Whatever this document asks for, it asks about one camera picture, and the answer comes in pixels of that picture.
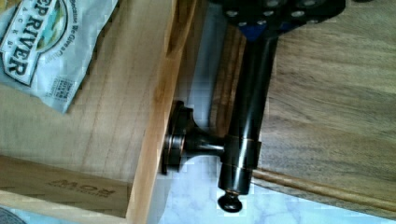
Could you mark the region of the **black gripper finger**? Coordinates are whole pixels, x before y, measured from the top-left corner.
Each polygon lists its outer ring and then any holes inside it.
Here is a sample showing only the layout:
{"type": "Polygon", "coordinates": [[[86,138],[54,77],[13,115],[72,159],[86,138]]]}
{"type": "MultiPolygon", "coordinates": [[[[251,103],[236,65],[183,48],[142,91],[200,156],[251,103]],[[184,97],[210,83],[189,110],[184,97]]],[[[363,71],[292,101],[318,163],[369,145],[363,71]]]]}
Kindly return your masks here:
{"type": "Polygon", "coordinates": [[[209,0],[248,41],[281,36],[308,23],[336,17],[347,0],[209,0]]]}

